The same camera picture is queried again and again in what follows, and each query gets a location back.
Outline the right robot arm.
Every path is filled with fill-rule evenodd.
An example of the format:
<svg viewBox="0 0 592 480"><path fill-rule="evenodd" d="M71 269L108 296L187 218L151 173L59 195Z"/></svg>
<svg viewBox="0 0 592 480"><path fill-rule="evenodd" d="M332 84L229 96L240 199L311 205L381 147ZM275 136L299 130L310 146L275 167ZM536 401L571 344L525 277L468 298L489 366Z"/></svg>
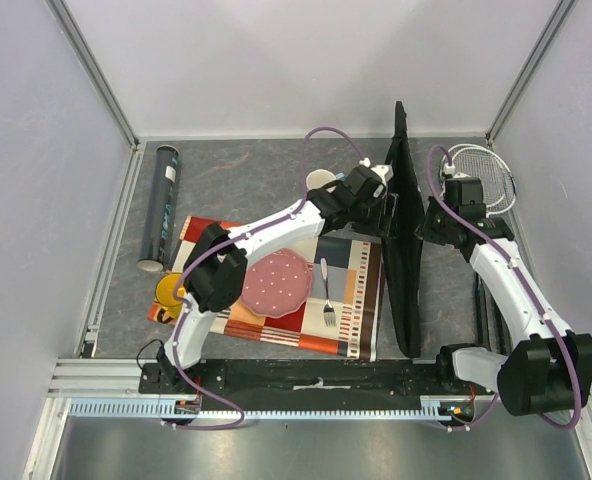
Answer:
<svg viewBox="0 0 592 480"><path fill-rule="evenodd" d="M575 333L547 302L511 229L487 217L481 181L453 177L444 186L429 198L421 236L460 251L497 305L512 349L502 355L469 344L445 346L433 371L436 386L453 394L475 383L497 393L513 416L569 411L575 425L592 385L592 336Z"/></svg>

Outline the black Crossway racket bag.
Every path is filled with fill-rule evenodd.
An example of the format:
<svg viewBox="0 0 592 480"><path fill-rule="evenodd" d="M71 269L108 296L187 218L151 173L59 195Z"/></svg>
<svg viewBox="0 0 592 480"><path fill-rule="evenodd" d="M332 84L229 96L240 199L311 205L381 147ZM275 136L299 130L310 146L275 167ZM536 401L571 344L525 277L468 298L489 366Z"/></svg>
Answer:
<svg viewBox="0 0 592 480"><path fill-rule="evenodd" d="M388 191L398 196L390 236L383 241L387 289L398 347L406 357L417 358L421 354L419 289L423 248L417 229L425 210L401 101L395 103L394 133L385 163L393 170Z"/></svg>

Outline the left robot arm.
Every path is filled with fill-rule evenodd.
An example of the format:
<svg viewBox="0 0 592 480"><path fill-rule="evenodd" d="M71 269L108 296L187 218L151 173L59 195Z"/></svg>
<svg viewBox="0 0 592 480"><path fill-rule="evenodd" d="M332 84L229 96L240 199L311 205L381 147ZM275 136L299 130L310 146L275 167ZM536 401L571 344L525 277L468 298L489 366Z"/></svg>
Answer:
<svg viewBox="0 0 592 480"><path fill-rule="evenodd" d="M310 190L295 204L232 229L208 225L187 259L173 298L181 303L172 336L157 355L161 382L184 393L195 382L202 347L219 312L242 295L251 266L292 243L318 238L347 225L371 226L387 203L389 165L359 162L342 180Z"/></svg>

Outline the black shuttlecock tube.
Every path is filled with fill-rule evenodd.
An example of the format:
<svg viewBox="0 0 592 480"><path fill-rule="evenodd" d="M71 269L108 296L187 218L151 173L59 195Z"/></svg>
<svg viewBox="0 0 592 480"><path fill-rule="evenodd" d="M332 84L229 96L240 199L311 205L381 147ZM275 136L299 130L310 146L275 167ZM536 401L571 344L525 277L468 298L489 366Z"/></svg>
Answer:
<svg viewBox="0 0 592 480"><path fill-rule="evenodd" d="M145 217L137 267L145 272L161 272L172 252L181 160L171 145L156 150L154 175Z"/></svg>

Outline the white badminton racket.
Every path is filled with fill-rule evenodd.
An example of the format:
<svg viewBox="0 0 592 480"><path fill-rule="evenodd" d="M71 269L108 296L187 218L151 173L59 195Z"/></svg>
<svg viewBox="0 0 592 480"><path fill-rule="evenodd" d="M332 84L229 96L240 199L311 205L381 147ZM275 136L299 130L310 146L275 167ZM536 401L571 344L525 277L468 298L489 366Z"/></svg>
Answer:
<svg viewBox="0 0 592 480"><path fill-rule="evenodd" d="M506 214L513 208L516 202L515 182L500 156L475 144L454 145L444 156L455 160L460 171L466 174L463 178L481 181L488 217ZM444 182L440 180L442 189L445 189Z"/></svg>

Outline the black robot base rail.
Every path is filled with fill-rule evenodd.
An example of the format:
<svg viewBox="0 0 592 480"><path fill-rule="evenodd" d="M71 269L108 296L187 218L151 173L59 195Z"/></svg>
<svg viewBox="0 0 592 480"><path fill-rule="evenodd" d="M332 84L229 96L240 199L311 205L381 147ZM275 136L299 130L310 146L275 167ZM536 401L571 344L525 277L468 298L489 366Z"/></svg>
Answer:
<svg viewBox="0 0 592 480"><path fill-rule="evenodd" d="M187 375L246 412L411 410L422 397L468 401L467 382L411 360L208 359Z"/></svg>

